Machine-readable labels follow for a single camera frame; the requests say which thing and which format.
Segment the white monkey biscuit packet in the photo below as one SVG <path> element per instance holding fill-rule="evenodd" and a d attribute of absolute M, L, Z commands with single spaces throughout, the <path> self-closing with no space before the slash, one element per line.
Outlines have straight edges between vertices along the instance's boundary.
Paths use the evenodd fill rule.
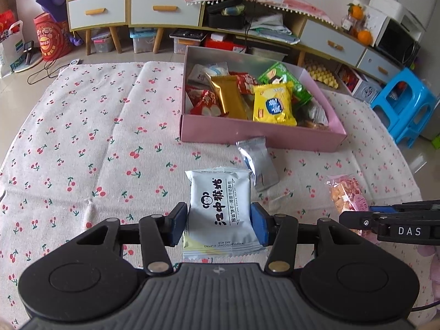
<path fill-rule="evenodd" d="M 242 168 L 189 170 L 190 205 L 183 257 L 204 259 L 260 252 L 251 224 L 251 172 Z"/>

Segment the pink small biscuit packet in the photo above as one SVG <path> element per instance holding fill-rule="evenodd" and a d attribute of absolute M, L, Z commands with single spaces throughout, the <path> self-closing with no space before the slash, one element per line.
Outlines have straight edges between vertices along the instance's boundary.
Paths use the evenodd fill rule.
<path fill-rule="evenodd" d="M 369 205 L 357 179 L 350 174 L 328 177 L 330 198 L 336 211 L 369 211 Z"/>

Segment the small silver snack packet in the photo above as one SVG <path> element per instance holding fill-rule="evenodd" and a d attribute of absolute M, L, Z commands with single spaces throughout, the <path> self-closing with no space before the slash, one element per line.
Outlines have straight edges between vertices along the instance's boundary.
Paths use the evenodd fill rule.
<path fill-rule="evenodd" d="M 256 191 L 264 191 L 279 183 L 280 179 L 272 162 L 265 137 L 236 142 L 237 149 L 242 155 L 245 165 L 251 170 Z"/>

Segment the clear pack brown crackers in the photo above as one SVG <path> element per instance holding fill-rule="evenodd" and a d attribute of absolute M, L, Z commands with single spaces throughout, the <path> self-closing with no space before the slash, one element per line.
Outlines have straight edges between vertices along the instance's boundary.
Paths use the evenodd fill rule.
<path fill-rule="evenodd" d="M 309 119 L 297 119 L 297 125 L 299 127 L 306 127 L 314 130 L 329 130 L 330 127 L 327 124 L 322 124 Z"/>

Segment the yellow chip packet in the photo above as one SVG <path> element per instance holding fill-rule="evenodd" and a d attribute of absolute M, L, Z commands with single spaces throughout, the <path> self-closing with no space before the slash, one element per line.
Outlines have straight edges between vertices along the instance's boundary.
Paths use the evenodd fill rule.
<path fill-rule="evenodd" d="M 292 111 L 292 84 L 254 86 L 253 121 L 296 126 Z"/>

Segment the gold snack packet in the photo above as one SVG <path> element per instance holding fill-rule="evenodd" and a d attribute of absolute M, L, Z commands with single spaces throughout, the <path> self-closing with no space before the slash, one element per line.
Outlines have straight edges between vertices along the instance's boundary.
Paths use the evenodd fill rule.
<path fill-rule="evenodd" d="M 210 84 L 221 102 L 222 113 L 230 119 L 247 120 L 245 102 L 234 75 L 212 76 Z"/>

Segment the red rice cracker packet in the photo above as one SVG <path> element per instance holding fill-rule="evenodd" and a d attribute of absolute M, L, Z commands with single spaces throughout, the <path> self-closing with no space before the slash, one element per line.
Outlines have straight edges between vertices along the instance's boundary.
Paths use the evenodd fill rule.
<path fill-rule="evenodd" d="M 191 115 L 212 117 L 226 116 L 222 110 L 221 103 L 214 92 L 208 89 L 187 86 L 186 93 L 192 103 L 192 107 L 189 110 Z"/>

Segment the green chip snack packet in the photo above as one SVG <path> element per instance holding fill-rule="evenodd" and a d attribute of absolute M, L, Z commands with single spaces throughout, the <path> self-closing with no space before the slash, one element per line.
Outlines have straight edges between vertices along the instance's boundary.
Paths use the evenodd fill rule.
<path fill-rule="evenodd" d="M 312 96 L 305 86 L 281 62 L 274 63 L 257 80 L 260 84 L 291 83 L 291 100 L 294 107 L 301 107 L 311 101 Z"/>

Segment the blue white rice cake packet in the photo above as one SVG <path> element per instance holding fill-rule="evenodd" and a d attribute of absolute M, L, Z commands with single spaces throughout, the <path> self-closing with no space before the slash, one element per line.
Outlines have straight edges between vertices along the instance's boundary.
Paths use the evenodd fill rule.
<path fill-rule="evenodd" d="M 189 73 L 187 81 L 193 84 L 209 86 L 212 77 L 228 75 L 229 69 L 226 62 L 209 65 L 196 64 Z"/>

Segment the cherry print blanket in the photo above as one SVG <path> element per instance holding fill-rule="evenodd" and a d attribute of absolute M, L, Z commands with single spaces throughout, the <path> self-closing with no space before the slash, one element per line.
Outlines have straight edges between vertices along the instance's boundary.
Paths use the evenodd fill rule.
<path fill-rule="evenodd" d="M 240 167 L 234 145 L 179 137 L 180 63 L 83 65 L 64 69 L 39 100 L 1 165 L 1 318 L 28 315 L 24 269 L 105 218 L 132 224 L 188 201 L 188 170 Z M 372 205 L 421 199 L 403 155 L 371 108 L 326 92 L 347 130 L 334 153 L 272 149 L 277 185 L 252 198 L 270 213 L 314 223 L 338 212 L 328 178 L 351 175 Z"/>

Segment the blue plastic stool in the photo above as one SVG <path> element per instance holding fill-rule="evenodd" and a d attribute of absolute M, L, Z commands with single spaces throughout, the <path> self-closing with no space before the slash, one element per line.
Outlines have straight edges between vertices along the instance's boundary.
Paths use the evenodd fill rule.
<path fill-rule="evenodd" d="M 396 74 L 372 101 L 386 118 L 386 129 L 399 144 L 411 148 L 430 121 L 439 99 L 408 68 Z"/>

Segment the pink cardboard box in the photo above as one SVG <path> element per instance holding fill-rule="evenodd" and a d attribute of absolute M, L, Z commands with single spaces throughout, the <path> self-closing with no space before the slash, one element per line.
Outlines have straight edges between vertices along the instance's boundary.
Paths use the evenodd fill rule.
<path fill-rule="evenodd" d="M 249 54 L 190 46 L 185 54 L 183 83 L 188 83 L 194 66 L 206 66 L 211 63 L 226 63 L 233 72 L 245 72 L 257 77 L 271 69 L 275 61 Z M 281 118 L 293 114 L 292 102 L 289 98 L 281 98 L 281 87 L 275 84 L 264 86 L 261 92 L 256 93 L 255 103 L 251 107 L 253 118 L 250 120 L 232 119 L 229 116 L 193 115 L 186 108 L 186 94 L 183 94 L 180 139 L 183 142 L 233 144 L 264 136 L 268 147 L 335 152 L 347 137 L 335 110 L 305 69 L 289 63 L 286 64 L 286 69 L 299 80 L 325 111 L 327 128 L 282 124 Z"/>

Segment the yellow egg tray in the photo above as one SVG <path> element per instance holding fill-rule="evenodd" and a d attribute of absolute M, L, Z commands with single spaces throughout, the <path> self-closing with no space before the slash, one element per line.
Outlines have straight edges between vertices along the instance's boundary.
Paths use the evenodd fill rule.
<path fill-rule="evenodd" d="M 304 61 L 304 67 L 314 81 L 318 81 L 333 89 L 339 88 L 336 76 L 323 64 L 314 60 L 306 60 Z"/>

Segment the red box under cabinet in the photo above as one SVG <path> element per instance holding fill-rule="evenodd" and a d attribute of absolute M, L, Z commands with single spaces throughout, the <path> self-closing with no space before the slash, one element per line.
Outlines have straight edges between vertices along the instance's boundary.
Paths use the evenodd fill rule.
<path fill-rule="evenodd" d="M 236 53 L 246 52 L 246 47 L 244 45 L 236 44 L 232 40 L 217 41 L 217 40 L 212 40 L 210 37 L 207 37 L 204 40 L 203 45 L 206 48 L 214 48 L 224 51 L 234 51 Z"/>

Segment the red round festive bag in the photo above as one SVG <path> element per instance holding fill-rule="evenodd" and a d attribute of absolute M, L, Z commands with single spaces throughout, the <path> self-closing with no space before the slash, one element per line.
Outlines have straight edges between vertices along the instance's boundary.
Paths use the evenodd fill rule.
<path fill-rule="evenodd" d="M 45 62 L 55 61 L 69 54 L 73 45 L 70 42 L 68 22 L 56 22 L 49 13 L 41 13 L 34 18 L 40 51 Z"/>

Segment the wooden cabinet white drawers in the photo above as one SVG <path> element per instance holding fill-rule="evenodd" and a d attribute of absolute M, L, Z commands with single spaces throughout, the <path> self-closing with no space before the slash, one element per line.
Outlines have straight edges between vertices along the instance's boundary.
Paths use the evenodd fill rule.
<path fill-rule="evenodd" d="M 66 0 L 71 31 L 119 26 L 189 28 L 221 31 L 252 42 L 299 50 L 299 60 L 314 54 L 335 60 L 382 83 L 402 68 L 367 41 L 369 31 L 354 37 L 325 12 L 301 0 Z"/>

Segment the black basket on shelf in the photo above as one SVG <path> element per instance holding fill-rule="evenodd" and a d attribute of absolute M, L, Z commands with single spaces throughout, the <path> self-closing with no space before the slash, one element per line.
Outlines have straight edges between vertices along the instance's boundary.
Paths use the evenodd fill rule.
<path fill-rule="evenodd" d="M 207 7 L 207 25 L 211 28 L 241 30 L 245 24 L 242 0 L 224 0 Z"/>

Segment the white shopping bag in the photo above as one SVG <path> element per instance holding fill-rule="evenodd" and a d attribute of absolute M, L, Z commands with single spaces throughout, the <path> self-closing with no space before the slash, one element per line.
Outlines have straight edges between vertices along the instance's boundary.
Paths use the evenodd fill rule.
<path fill-rule="evenodd" d="M 26 59 L 23 22 L 12 10 L 1 13 L 1 78 L 11 75 L 24 65 Z"/>

